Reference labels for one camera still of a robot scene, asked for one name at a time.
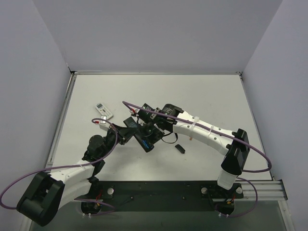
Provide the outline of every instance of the white cable tie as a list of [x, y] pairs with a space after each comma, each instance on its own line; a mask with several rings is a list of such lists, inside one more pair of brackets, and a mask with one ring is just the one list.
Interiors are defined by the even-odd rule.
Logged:
[[192, 123], [192, 125], [191, 125], [191, 128], [189, 129], [189, 137], [190, 137], [190, 140], [192, 140], [193, 138], [192, 138], [192, 134], [193, 134], [193, 129], [194, 129], [194, 127], [195, 127], [195, 125], [196, 125], [196, 123], [199, 121], [199, 117], [195, 117], [194, 118], [194, 120], [193, 120], [193, 123]]
[[210, 131], [209, 131], [209, 133], [208, 133], [208, 135], [207, 135], [207, 145], [208, 145], [208, 141], [209, 141], [209, 139], [210, 139], [210, 135], [211, 135], [211, 133], [212, 133], [212, 130], [213, 130], [213, 125], [211, 126], [211, 128], [210, 128]]

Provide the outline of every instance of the white remote control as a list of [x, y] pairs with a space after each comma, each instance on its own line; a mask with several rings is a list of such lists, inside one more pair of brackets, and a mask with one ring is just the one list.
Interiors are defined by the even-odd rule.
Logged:
[[111, 117], [113, 117], [114, 115], [111, 113], [111, 111], [109, 111], [109, 109], [106, 107], [106, 105], [102, 104], [102, 103], [98, 103], [95, 106], [96, 110], [98, 110], [99, 113], [101, 113], [101, 115], [106, 116], [107, 119], [110, 119]]

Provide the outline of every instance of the black metal base plate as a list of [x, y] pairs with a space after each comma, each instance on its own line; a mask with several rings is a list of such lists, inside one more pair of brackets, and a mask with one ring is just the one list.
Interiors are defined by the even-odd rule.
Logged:
[[103, 202], [113, 205], [116, 211], [212, 211], [209, 199], [243, 198], [235, 190], [217, 185], [216, 181], [98, 181], [89, 193], [80, 198], [95, 199], [102, 190]]

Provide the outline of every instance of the white table surface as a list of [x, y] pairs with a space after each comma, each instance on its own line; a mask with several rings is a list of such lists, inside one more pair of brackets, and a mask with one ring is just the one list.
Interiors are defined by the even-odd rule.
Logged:
[[[125, 126], [123, 120], [130, 113], [122, 101], [139, 106], [147, 103], [153, 108], [174, 104], [215, 126], [246, 130], [249, 142], [261, 149], [239, 76], [78, 75], [53, 166], [76, 163], [83, 157], [91, 136], [106, 135], [91, 123], [92, 118], [100, 117], [94, 108], [96, 104], [106, 104], [114, 114], [110, 121]], [[173, 141], [175, 137], [170, 135], [165, 140]], [[179, 135], [177, 143], [186, 149], [185, 154], [175, 144], [162, 141], [146, 153], [132, 138], [126, 145], [116, 146], [96, 177], [100, 180], [217, 180], [223, 160], [221, 154], [183, 135]], [[245, 169], [264, 168], [267, 168], [266, 161], [251, 150]], [[241, 177], [271, 180], [269, 172], [243, 173]]]

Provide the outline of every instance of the white cylindrical part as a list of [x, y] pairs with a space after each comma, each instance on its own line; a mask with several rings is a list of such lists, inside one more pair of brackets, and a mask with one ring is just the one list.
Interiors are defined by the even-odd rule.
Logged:
[[226, 189], [226, 190], [229, 190], [232, 188], [233, 186], [233, 183], [235, 182], [237, 176], [236, 175], [233, 175], [233, 174], [230, 174], [229, 172], [226, 172], [225, 170], [221, 170], [220, 171], [220, 174], [219, 174], [219, 177], [218, 177], [218, 180], [217, 180], [217, 184]]

